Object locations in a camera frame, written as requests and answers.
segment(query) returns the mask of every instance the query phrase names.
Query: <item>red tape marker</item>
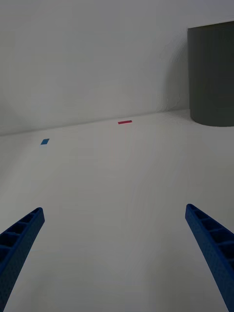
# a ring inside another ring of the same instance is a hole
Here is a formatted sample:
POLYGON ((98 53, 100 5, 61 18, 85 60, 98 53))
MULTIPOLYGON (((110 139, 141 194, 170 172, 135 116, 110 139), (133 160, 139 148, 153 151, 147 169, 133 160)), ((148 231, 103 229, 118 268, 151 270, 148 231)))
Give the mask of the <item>red tape marker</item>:
POLYGON ((121 124, 123 124, 123 123, 130 123, 130 122, 132 122, 132 120, 119 121, 118 124, 121 125, 121 124))

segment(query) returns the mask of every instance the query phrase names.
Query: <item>blue tape marker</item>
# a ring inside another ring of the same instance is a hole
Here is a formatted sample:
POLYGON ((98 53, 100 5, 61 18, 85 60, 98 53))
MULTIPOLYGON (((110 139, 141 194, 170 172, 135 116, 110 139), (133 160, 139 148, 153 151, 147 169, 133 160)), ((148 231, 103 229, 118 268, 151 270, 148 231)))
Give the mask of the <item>blue tape marker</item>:
POLYGON ((46 145, 49 141, 49 138, 45 138, 42 142, 41 145, 46 145))

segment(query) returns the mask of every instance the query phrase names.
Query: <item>dark gray cylindrical pillar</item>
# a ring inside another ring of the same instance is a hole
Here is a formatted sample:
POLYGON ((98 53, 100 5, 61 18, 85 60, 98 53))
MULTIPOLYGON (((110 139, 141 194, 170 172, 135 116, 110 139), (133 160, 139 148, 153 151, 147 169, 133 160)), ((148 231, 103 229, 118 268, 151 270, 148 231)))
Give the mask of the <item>dark gray cylindrical pillar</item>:
POLYGON ((234 22, 188 29, 191 118, 234 126, 234 22))

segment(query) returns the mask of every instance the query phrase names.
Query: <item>white floor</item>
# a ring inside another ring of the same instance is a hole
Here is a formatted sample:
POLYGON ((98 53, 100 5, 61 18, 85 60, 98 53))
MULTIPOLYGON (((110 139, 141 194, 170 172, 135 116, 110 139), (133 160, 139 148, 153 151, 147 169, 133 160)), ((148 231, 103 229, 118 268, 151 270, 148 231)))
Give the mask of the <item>white floor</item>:
POLYGON ((132 120, 0 137, 0 232, 46 219, 5 312, 227 311, 184 215, 234 231, 234 128, 132 120))

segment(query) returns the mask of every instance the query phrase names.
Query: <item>gray cylinder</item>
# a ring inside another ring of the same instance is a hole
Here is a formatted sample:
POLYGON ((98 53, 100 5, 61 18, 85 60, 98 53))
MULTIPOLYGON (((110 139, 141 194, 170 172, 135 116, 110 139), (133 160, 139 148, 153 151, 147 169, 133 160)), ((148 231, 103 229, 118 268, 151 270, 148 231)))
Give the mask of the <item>gray cylinder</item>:
POLYGON ((234 126, 234 22, 188 29, 191 118, 234 126))

